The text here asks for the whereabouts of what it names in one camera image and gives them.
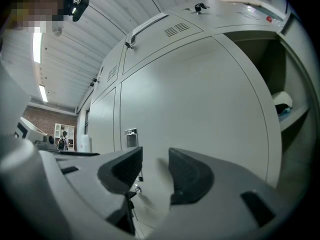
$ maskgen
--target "backpack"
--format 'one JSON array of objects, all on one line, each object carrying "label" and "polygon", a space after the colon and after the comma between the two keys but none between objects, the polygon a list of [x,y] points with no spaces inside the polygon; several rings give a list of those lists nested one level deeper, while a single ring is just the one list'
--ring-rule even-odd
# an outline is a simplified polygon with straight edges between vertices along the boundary
[{"label": "backpack", "polygon": [[63,137],[60,138],[58,142],[58,149],[63,150],[65,148],[66,142]]}]

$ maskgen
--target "fluorescent ceiling light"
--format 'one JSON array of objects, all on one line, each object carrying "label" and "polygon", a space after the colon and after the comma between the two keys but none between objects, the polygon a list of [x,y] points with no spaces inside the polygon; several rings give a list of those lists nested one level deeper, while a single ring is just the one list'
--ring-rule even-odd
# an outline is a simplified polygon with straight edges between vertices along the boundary
[{"label": "fluorescent ceiling light", "polygon": [[33,33],[33,61],[41,63],[42,33]]},{"label": "fluorescent ceiling light", "polygon": [[44,101],[44,102],[48,102],[45,86],[39,84],[39,89],[40,89],[40,93],[41,93],[41,97],[42,97],[43,101]]}]

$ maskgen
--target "ventilation grille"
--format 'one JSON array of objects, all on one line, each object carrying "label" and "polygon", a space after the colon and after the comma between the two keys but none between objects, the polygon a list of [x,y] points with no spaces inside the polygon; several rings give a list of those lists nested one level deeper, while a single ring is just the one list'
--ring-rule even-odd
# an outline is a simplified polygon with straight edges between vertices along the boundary
[{"label": "ventilation grille", "polygon": [[179,30],[180,32],[184,31],[184,30],[187,30],[187,29],[190,29],[190,27],[188,27],[186,24],[184,23],[180,23],[178,25],[175,25],[174,26],[177,30]]},{"label": "ventilation grille", "polygon": [[118,66],[118,65],[115,65],[114,68],[113,68],[112,70],[110,70],[110,72],[109,72],[109,74],[108,74],[108,80],[107,80],[107,82],[109,82],[109,80],[116,75],[117,66]]},{"label": "ventilation grille", "polygon": [[178,34],[178,32],[182,32],[185,31],[187,29],[190,29],[190,27],[188,27],[186,24],[184,23],[179,23],[177,25],[175,25],[174,27],[170,27],[168,29],[166,29],[164,31],[164,33],[168,36],[168,37],[172,37],[175,34]]},{"label": "ventilation grille", "polygon": [[260,20],[258,17],[252,15],[252,13],[250,13],[250,12],[237,12],[237,14],[240,14],[249,20]]},{"label": "ventilation grille", "polygon": [[164,33],[165,33],[168,37],[172,37],[173,35],[178,34],[178,32],[177,32],[173,27],[170,27],[170,28],[166,29],[166,30],[164,31]]}]

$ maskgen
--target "ceiling panel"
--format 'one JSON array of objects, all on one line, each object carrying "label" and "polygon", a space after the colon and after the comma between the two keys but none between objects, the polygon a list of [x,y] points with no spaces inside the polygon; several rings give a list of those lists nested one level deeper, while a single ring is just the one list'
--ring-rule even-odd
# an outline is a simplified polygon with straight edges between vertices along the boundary
[{"label": "ceiling panel", "polygon": [[3,64],[33,99],[41,100],[38,84],[42,84],[50,105],[74,109],[105,56],[126,34],[160,11],[188,1],[90,0],[78,22],[64,21],[61,36],[43,34],[39,66],[33,62],[33,34],[7,31]]}]

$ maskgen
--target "person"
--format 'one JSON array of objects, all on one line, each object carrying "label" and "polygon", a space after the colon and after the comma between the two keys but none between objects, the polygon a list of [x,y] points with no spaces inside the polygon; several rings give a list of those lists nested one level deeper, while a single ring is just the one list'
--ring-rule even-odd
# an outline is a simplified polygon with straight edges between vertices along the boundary
[{"label": "person", "polygon": [[63,134],[63,136],[61,136],[58,141],[58,150],[68,151],[69,150],[68,149],[69,142],[68,142],[68,138],[66,137],[67,132],[64,131],[62,134]]}]

